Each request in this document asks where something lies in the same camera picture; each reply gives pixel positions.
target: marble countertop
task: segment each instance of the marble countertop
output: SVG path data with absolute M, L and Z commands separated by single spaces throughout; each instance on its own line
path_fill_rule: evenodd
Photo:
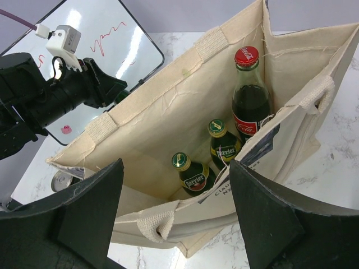
M 203 33 L 150 34 L 165 55 L 164 66 L 192 47 Z M 285 185 L 304 195 L 338 206 L 359 209 L 359 49 L 339 93 L 317 134 L 321 148 L 302 163 Z M 56 169 L 45 159 L 63 149 L 47 137 L 12 197 L 30 203 L 51 195 Z M 249 269 L 238 224 L 224 228 L 194 256 L 176 249 L 151 249 L 111 243 L 108 256 L 127 269 Z

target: bottle cap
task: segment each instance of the bottle cap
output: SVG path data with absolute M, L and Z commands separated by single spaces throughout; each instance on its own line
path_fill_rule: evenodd
M 180 172 L 186 171 L 191 165 L 191 160 L 186 154 L 178 152 L 172 157 L 172 165 Z
M 224 121 L 221 119 L 214 119 L 208 124 L 208 131 L 211 136 L 218 138 L 227 133 L 227 128 Z
M 66 189 L 72 183 L 72 176 L 62 171 L 57 171 L 51 181 L 51 189 L 53 192 L 59 192 Z
M 240 48 L 234 56 L 237 65 L 248 67 L 252 66 L 259 59 L 259 52 L 255 47 L 247 46 Z

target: perrier bottle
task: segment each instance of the perrier bottle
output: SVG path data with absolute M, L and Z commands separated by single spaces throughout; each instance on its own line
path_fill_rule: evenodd
M 179 172 L 182 187 L 191 196 L 200 195 L 215 183 L 216 176 L 208 165 L 191 161 L 182 152 L 173 155 L 172 165 Z
M 222 170 L 225 167 L 223 161 L 229 165 L 229 162 L 234 159 L 241 150 L 242 143 L 233 133 L 227 132 L 225 123 L 220 119 L 212 120 L 208 124 L 208 131 L 212 136 L 212 160 L 217 168 Z

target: pink magnet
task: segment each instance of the pink magnet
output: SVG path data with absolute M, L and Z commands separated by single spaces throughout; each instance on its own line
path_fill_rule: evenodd
M 68 125 L 65 125 L 63 128 L 61 128 L 61 132 L 64 134 L 64 135 L 67 135 L 69 133 L 72 132 L 72 129 L 70 126 Z

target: red bottle cap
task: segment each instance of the red bottle cap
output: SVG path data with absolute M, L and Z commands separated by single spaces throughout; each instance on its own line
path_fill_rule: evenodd
M 251 66 L 257 62 L 259 58 L 259 52 L 255 47 L 247 46 L 240 48 L 234 56 L 234 61 L 239 66 Z

